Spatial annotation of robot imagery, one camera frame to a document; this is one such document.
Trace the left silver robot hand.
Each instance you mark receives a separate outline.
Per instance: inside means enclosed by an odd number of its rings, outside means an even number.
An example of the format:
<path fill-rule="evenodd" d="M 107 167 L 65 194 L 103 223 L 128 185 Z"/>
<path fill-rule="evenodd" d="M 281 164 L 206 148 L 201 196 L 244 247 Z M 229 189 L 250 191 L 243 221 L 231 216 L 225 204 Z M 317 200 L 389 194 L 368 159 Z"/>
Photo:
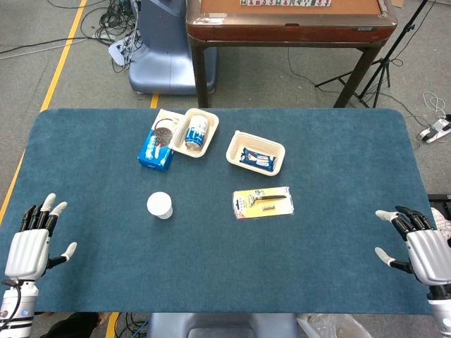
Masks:
<path fill-rule="evenodd" d="M 77 249 L 78 244 L 72 242 L 61 255 L 49 256 L 57 221 L 68 205 L 65 201 L 56 205 L 55 200 L 55 193 L 50 193 L 41 204 L 32 205 L 23 214 L 5 268 L 5 276 L 17 284 L 38 280 L 47 270 L 68 262 Z"/>

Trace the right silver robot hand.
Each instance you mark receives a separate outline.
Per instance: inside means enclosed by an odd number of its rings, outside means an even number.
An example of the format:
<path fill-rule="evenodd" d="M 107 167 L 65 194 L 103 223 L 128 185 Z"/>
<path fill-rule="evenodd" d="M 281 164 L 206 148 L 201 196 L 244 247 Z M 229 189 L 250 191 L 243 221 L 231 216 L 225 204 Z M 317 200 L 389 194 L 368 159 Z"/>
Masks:
<path fill-rule="evenodd" d="M 450 246 L 423 213 L 396 206 L 394 211 L 377 210 L 375 214 L 393 225 L 409 256 L 408 261 L 399 261 L 376 247 L 376 255 L 386 265 L 415 275 L 418 281 L 429 287 L 450 283 Z"/>

